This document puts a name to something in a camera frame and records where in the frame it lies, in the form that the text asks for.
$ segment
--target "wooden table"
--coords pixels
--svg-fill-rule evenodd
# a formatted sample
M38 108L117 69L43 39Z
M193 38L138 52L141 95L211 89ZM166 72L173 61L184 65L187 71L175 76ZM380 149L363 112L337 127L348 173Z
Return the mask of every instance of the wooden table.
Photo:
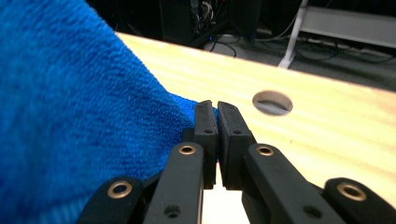
M278 147L308 181L323 187L329 178L352 178L396 206L394 92L119 36L168 91L236 105L257 141ZM253 96L268 90L291 99L287 116L269 116L253 105ZM227 222L248 220L240 192L217 184L205 191L203 223Z

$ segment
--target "blue towel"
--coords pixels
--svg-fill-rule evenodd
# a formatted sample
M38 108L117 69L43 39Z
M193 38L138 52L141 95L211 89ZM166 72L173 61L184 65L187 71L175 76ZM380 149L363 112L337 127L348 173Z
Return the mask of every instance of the blue towel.
M0 8L0 222L73 223L109 178L161 171L195 102L82 0Z

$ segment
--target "floor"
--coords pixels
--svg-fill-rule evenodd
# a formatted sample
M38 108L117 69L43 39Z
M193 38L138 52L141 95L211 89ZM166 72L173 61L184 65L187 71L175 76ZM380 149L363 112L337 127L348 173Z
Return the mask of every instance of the floor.
M251 44L232 30L215 36L204 49L277 66L289 39L273 39L268 31ZM340 39L301 33L290 69L364 86L396 91L396 58L379 49L356 46Z

